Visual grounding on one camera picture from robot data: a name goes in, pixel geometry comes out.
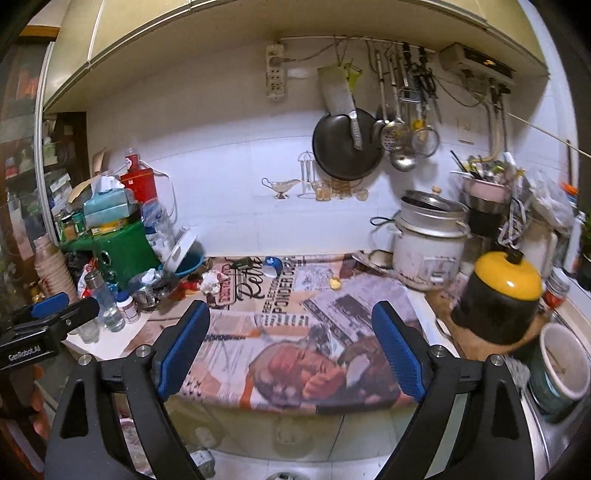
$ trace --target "stacked container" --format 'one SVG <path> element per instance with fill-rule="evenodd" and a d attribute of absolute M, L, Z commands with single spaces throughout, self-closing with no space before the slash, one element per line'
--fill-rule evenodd
<path fill-rule="evenodd" d="M 64 292 L 70 303 L 78 301 L 78 295 L 72 277 L 66 266 L 66 258 L 45 234 L 35 241 L 35 270 L 41 279 L 39 285 L 46 295 L 51 297 Z"/>

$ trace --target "cleaver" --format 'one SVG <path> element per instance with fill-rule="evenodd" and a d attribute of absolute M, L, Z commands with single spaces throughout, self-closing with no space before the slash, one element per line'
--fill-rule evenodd
<path fill-rule="evenodd" d="M 332 116 L 347 115 L 351 123 L 351 138 L 357 150 L 363 149 L 363 139 L 357 121 L 355 102 L 343 67 L 330 65 L 318 69 L 322 96 Z"/>

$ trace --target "metal screw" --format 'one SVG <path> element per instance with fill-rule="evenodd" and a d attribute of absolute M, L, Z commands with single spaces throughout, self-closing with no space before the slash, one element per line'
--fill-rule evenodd
<path fill-rule="evenodd" d="M 446 348 L 443 345 L 433 345 L 431 347 L 431 353 L 437 358 L 447 355 Z"/>
<path fill-rule="evenodd" d="M 152 353 L 152 347 L 149 345 L 140 345 L 135 349 L 135 354 L 140 358 L 148 356 L 150 353 Z"/>
<path fill-rule="evenodd" d="M 490 359 L 491 359 L 491 363 L 493 365 L 498 366 L 498 367 L 500 367 L 502 364 L 505 363 L 505 359 L 503 357 L 501 357 L 500 355 L 497 355 L 496 353 L 491 355 Z"/>
<path fill-rule="evenodd" d="M 88 365 L 90 362 L 92 362 L 92 355 L 89 353 L 85 353 L 78 359 L 78 364 L 82 366 Z"/>

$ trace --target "blue bowl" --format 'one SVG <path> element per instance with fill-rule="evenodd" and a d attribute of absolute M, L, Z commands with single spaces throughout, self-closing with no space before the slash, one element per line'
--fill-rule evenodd
<path fill-rule="evenodd" d="M 205 257 L 203 255 L 200 255 L 198 253 L 194 253 L 194 252 L 190 251 L 185 256 L 185 258 L 183 258 L 183 261 L 178 266 L 177 271 L 174 274 L 178 278 L 186 277 L 187 275 L 190 275 L 195 270 L 197 270 L 199 267 L 201 267 L 201 265 L 203 265 L 204 260 L 205 260 Z"/>

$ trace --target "printed tablecloth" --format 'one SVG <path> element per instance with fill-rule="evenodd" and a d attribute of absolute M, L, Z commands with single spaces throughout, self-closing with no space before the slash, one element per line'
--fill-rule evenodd
<path fill-rule="evenodd" d="M 262 258 L 237 271 L 234 258 L 214 258 L 227 275 L 220 293 L 196 293 L 210 306 L 206 341 L 180 395 L 204 403 L 332 414 L 412 403 L 398 386 L 371 327 L 371 310 L 388 300 L 421 330 L 405 287 L 370 273 L 350 255 L 283 258 L 278 278 L 262 273 Z M 332 290 L 329 279 L 342 282 Z M 152 344 L 182 312 L 149 320 L 126 348 Z"/>

